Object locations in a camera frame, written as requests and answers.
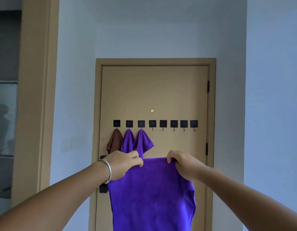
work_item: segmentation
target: hanging towel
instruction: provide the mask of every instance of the hanging towel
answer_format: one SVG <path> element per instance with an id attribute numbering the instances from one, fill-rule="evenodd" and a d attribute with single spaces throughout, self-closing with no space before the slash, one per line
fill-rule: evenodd
<path id="1" fill-rule="evenodd" d="M 133 147 L 136 148 L 136 150 L 138 151 L 139 157 L 143 159 L 143 154 L 146 153 L 153 146 L 154 144 L 149 139 L 145 131 L 142 129 L 139 130 L 138 135 L 133 143 Z"/>
<path id="2" fill-rule="evenodd" d="M 123 144 L 121 147 L 121 151 L 124 153 L 129 153 L 133 151 L 133 143 L 135 141 L 135 137 L 130 129 L 128 129 L 125 133 Z"/>
<path id="3" fill-rule="evenodd" d="M 109 186 L 113 231 L 190 231 L 194 187 L 166 158 L 144 159 Z"/>
<path id="4" fill-rule="evenodd" d="M 122 142 L 123 142 L 123 136 L 121 132 L 119 131 L 119 129 L 115 129 L 107 145 L 107 152 L 110 154 L 114 151 L 120 150 Z"/>

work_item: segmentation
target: brown towel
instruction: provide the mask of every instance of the brown towel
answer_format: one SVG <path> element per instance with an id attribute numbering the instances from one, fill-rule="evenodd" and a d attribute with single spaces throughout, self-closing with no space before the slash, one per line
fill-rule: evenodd
<path id="1" fill-rule="evenodd" d="M 107 145 L 107 152 L 110 154 L 114 151 L 121 150 L 121 146 L 123 143 L 123 136 L 119 129 L 115 129 L 111 136 L 111 139 Z"/>

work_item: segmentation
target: door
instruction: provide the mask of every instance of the door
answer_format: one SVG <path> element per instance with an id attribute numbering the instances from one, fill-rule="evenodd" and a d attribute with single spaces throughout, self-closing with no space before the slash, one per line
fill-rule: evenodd
<path id="1" fill-rule="evenodd" d="M 144 158 L 165 157 L 169 150 L 189 152 L 206 163 L 208 66 L 103 66 L 100 112 L 99 157 L 107 155 L 106 146 L 114 130 L 113 120 L 120 120 L 124 135 L 126 120 L 133 120 L 136 136 L 138 120 L 154 147 Z M 149 120 L 157 127 L 149 128 Z M 167 120 L 167 128 L 159 121 Z M 170 121 L 178 120 L 178 128 Z M 180 128 L 180 120 L 188 120 L 188 128 Z M 198 120 L 198 128 L 190 128 L 190 120 Z M 204 230 L 205 186 L 193 182 L 197 210 L 192 230 Z M 109 193 L 97 192 L 96 230 L 112 231 Z"/>

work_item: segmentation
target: door hinge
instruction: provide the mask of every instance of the door hinge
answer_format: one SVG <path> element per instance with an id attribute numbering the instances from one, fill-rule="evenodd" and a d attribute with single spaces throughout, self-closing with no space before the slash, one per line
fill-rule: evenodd
<path id="1" fill-rule="evenodd" d="M 207 81 L 207 93 L 209 93 L 209 81 Z"/>

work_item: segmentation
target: bracelet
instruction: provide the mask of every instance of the bracelet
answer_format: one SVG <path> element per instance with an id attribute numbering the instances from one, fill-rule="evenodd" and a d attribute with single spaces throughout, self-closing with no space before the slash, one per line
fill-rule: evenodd
<path id="1" fill-rule="evenodd" d="M 111 177 L 112 177 L 112 171 L 111 171 L 110 164 L 105 159 L 100 159 L 99 161 L 105 163 L 108 166 L 108 168 L 109 168 L 110 177 L 109 177 L 109 179 L 107 181 L 104 182 L 104 184 L 108 184 L 110 182 L 110 180 L 111 180 Z"/>

